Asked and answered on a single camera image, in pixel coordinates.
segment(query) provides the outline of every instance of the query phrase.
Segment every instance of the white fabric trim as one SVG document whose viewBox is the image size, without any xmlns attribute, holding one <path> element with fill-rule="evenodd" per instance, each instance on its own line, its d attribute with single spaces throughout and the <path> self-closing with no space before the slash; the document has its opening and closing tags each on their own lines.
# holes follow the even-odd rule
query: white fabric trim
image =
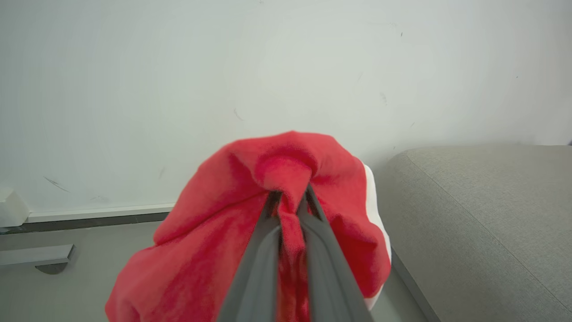
<svg viewBox="0 0 572 322">
<path fill-rule="evenodd" d="M 375 192 L 374 173 L 365 164 L 363 165 L 363 167 L 366 170 L 366 180 L 367 180 L 367 183 L 366 183 L 366 214 L 367 214 L 367 218 L 370 220 L 370 223 L 373 223 L 374 225 L 379 227 L 379 229 L 382 231 L 383 239 L 386 242 L 387 255 L 389 256 L 390 263 L 391 263 L 390 238 L 387 235 L 386 229 L 383 227 L 382 219 L 379 217 L 378 196 Z M 382 292 L 382 289 L 383 289 L 383 285 L 382 285 L 382 287 L 379 288 L 379 292 L 376 295 L 374 295 L 374 297 L 371 297 L 369 299 L 365 299 L 367 308 L 369 310 L 371 310 L 374 307 L 375 303 L 378 300 L 379 295 Z"/>
</svg>

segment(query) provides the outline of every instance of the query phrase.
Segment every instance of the red fabric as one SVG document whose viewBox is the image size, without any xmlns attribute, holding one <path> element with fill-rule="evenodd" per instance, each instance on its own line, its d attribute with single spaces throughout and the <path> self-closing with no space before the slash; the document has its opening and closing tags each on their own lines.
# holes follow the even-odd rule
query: red fabric
<svg viewBox="0 0 572 322">
<path fill-rule="evenodd" d="M 295 216 L 308 182 L 364 297 L 374 296 L 391 265 L 382 232 L 366 215 L 363 164 L 330 136 L 288 132 L 231 143 L 198 168 L 155 232 L 155 245 L 117 277 L 105 306 L 109 321 L 215 321 L 270 190 L 284 192 L 278 319 L 308 321 Z"/>
</svg>

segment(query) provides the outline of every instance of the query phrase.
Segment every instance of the gray upholstery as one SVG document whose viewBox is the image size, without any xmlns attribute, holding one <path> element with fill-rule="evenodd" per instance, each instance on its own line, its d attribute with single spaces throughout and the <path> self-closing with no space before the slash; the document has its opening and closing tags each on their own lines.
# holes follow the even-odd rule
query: gray upholstery
<svg viewBox="0 0 572 322">
<path fill-rule="evenodd" d="M 393 249 L 442 322 L 572 321 L 572 147 L 409 150 L 376 182 Z"/>
</svg>

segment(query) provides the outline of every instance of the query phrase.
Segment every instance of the wall outlet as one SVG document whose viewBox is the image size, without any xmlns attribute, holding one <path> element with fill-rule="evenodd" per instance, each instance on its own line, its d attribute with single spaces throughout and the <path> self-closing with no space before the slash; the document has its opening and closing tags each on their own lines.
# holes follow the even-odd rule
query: wall outlet
<svg viewBox="0 0 572 322">
<path fill-rule="evenodd" d="M 15 227 L 22 225 L 30 210 L 14 189 L 0 188 L 0 227 Z"/>
</svg>

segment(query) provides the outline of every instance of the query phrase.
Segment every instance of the gray sofa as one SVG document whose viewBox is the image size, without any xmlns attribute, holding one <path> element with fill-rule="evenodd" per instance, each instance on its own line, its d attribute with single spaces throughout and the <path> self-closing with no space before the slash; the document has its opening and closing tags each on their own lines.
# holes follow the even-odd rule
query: gray sofa
<svg viewBox="0 0 572 322">
<path fill-rule="evenodd" d="M 572 147 L 424 148 L 376 173 L 429 321 L 572 321 Z"/>
</svg>

